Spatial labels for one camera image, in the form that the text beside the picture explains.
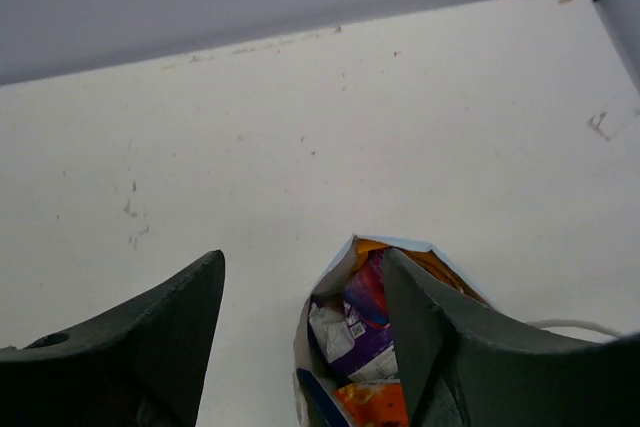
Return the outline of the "blue Burts chips bag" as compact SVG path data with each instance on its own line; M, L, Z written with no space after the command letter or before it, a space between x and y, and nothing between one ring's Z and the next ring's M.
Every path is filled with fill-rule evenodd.
M294 393L300 426L348 427L350 425L334 397L310 371L296 370Z

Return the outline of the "yellow Kettle chips bag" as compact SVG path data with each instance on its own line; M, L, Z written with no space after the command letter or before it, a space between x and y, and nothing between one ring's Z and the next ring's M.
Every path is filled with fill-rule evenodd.
M491 306L490 302L472 285L467 276L431 243L372 236L355 237L354 245L357 252L357 261L351 269L352 274L355 274L364 266L371 252L397 248L442 283L487 307Z

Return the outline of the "light blue paper bag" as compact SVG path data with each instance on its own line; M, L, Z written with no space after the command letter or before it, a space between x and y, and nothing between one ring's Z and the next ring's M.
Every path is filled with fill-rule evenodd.
M322 299L327 299L333 296L338 295L342 288L345 286L348 278L350 277L351 269L357 261L357 252L354 245L355 237L372 237L372 236L353 236L349 239L349 241L342 247L339 253L335 256L329 266L321 275L320 279L317 281L315 286L313 287L311 293L306 299L303 309L300 315L300 319L297 325L296 334L294 337L293 343L293 353L294 353L294 382L295 382L295 373L297 369L305 369L310 371L321 383L321 385L333 396L333 392L340 388L344 387L350 383L355 383L351 381L346 381L344 383L337 381L334 375L330 372L328 364L326 363L324 357L319 354L318 350L312 344L312 333L310 332L310 328L308 325L308 314L311 305L311 301L314 297L320 297ZM527 325L549 331L551 333L557 333L557 323L554 321L549 322L535 322L535 323L525 323ZM624 337L618 335L612 335L610 339L607 341L613 341L617 339L622 339ZM401 384L399 378L399 369L398 376L393 379L387 380L398 380Z

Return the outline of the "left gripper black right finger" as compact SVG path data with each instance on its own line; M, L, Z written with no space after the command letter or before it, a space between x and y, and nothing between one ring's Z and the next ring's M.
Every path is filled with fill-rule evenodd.
M383 282L411 425L638 425L638 335L594 343L527 325L397 249Z

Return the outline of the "purple snack packet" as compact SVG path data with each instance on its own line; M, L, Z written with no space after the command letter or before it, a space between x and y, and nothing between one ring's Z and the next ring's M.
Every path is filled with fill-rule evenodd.
M312 344L339 382L398 376L382 281L384 253L383 249L368 252L338 295L311 301L308 325Z

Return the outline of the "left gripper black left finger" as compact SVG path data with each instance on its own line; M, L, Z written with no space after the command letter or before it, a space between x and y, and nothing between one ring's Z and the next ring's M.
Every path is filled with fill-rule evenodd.
M224 282L211 251L100 315L2 348L2 425L195 425Z

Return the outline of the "orange snack packet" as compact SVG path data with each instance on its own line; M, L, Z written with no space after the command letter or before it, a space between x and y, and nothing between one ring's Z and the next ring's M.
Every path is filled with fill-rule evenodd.
M408 427L403 389L398 380L355 382L333 392L349 426Z

